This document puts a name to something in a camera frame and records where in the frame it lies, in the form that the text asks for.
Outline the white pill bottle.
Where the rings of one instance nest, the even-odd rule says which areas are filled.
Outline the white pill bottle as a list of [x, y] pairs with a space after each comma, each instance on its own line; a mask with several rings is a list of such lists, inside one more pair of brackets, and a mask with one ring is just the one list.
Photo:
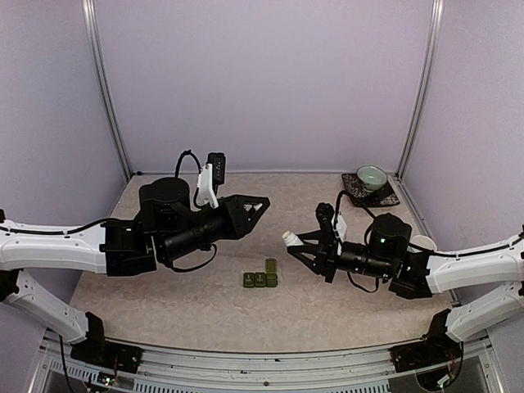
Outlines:
[[299, 239], [299, 237], [292, 231], [286, 231], [283, 235], [282, 235], [282, 240], [284, 242], [284, 244], [286, 245], [286, 247], [289, 247], [289, 246], [303, 246], [304, 243], [301, 239]]

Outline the green pill organizer box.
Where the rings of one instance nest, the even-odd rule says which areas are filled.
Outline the green pill organizer box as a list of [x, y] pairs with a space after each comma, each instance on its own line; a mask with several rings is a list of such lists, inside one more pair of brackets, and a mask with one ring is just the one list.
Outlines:
[[265, 271], [245, 272], [242, 275], [242, 286], [244, 288], [275, 288], [278, 286], [278, 262], [274, 258], [268, 258], [264, 262]]

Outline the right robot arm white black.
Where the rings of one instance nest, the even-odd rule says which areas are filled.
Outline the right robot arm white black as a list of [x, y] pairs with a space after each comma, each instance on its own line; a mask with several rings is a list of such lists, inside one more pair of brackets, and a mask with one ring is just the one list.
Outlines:
[[337, 271], [386, 283], [397, 296], [415, 300], [460, 287], [489, 282], [498, 287], [480, 298], [436, 314], [419, 357], [434, 364], [481, 330], [523, 311], [523, 235], [488, 246], [462, 251], [434, 251], [413, 243], [412, 228], [399, 217], [385, 213], [373, 217], [364, 243], [346, 240], [341, 205], [318, 204], [318, 229], [295, 234], [286, 231], [282, 240], [287, 253], [313, 273], [331, 282]]

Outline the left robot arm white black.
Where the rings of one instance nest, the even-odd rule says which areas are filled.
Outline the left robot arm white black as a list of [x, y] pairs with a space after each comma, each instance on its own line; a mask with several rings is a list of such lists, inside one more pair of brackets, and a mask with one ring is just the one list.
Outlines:
[[212, 152], [199, 166], [196, 191], [179, 174], [140, 187], [139, 212], [131, 220], [104, 218], [84, 226], [41, 226], [1, 219], [1, 301], [28, 310], [61, 335], [76, 359], [106, 364], [114, 345], [103, 322], [76, 310], [36, 283], [30, 269], [72, 269], [107, 277], [154, 272], [159, 264], [188, 273], [175, 260], [213, 251], [221, 240], [250, 234], [270, 206], [266, 196], [217, 197], [225, 180], [225, 156]]

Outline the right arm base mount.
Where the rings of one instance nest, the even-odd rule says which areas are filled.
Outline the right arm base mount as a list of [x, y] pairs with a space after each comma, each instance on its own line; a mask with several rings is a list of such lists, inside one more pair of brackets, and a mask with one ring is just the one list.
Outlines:
[[454, 341], [450, 343], [419, 341], [390, 349], [397, 373], [442, 364], [453, 357], [459, 358], [462, 352], [462, 346]]

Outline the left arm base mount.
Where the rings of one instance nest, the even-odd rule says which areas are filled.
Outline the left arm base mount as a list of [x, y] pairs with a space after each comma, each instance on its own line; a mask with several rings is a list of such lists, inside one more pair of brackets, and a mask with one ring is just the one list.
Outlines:
[[97, 343], [86, 340], [72, 345], [70, 357], [116, 372], [136, 373], [142, 359], [142, 349], [113, 341]]

